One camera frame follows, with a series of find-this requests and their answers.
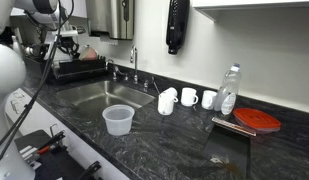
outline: stainless steel sink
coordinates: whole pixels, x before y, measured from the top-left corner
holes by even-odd
[[[111,81],[59,91],[56,95],[71,102],[80,111],[95,116],[115,104],[126,104],[138,109],[154,100],[151,95]]]

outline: white wall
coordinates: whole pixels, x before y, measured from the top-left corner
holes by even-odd
[[[79,43],[128,67],[135,44],[139,69],[212,88],[238,62],[241,95],[309,112],[309,8],[229,11],[216,23],[191,8],[185,45],[173,56],[165,44],[168,3],[136,1],[133,42],[110,46],[82,35]]]

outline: black marble countertop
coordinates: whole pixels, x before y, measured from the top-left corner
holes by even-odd
[[[145,72],[139,73],[141,80],[150,79],[150,76]],[[160,76],[155,76],[155,79],[160,90],[175,87],[179,98],[182,87],[197,89],[200,98],[208,89]],[[226,162],[213,163],[211,156],[204,153],[210,147],[209,136],[217,128],[213,128],[211,121],[214,112],[202,109],[200,102],[191,108],[178,102],[170,116],[162,116],[157,112],[158,100],[155,99],[136,111],[128,135],[115,137],[107,133],[102,117],[81,113],[77,107],[55,95],[57,91],[103,80],[112,78],[104,75],[66,85],[45,85],[37,102],[130,179],[245,178],[235,168],[224,165]],[[39,81],[34,73],[28,71],[22,89],[33,95]],[[117,83],[143,92],[146,90],[142,83],[134,84],[132,80],[118,80]],[[146,93],[157,97],[152,85]],[[282,123],[279,132],[251,138],[242,136],[239,138],[243,141],[245,138],[248,143],[233,145],[248,147],[246,155],[242,156],[247,158],[247,179],[309,179],[309,113],[244,97],[238,98],[236,107],[259,109]]]

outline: white cabinet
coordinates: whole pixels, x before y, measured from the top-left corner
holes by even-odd
[[[5,111],[10,119],[15,122],[22,112],[24,104],[29,102],[31,97],[23,90],[18,89],[10,95],[7,100]],[[68,147],[70,156],[75,159],[83,168],[87,168],[95,161],[99,161],[102,168],[96,172],[97,177],[105,180],[128,180],[128,177],[102,157],[98,152],[91,148],[86,142],[79,138],[75,133],[68,129],[63,123],[56,119],[40,104],[35,102],[32,110],[28,114],[24,123],[20,128],[22,135],[29,134],[37,130],[44,130],[51,136],[50,126],[57,133],[60,130],[65,131],[65,138],[63,143]]]
[[[63,7],[67,10],[67,13],[70,14],[72,9],[72,0],[62,0]],[[23,13],[24,10],[13,8],[11,16],[25,16]],[[86,4],[85,0],[74,0],[74,11],[72,16],[86,18]]]
[[[193,0],[192,6],[216,21],[217,16],[225,10],[308,7],[309,0]]]

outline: white cup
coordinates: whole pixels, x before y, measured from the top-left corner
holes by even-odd
[[[198,101],[198,97],[196,96],[196,90],[193,88],[183,88],[182,89],[182,98],[181,103],[183,106],[193,106]]]
[[[169,93],[169,94],[172,94],[174,97],[177,97],[177,91],[173,87],[166,89],[165,91],[163,91],[163,93]]]
[[[162,115],[172,114],[175,102],[178,102],[177,97],[168,93],[161,93],[158,97],[158,112]]]
[[[204,109],[208,110],[213,109],[216,94],[217,94],[216,92],[209,90],[203,92],[202,107]]]

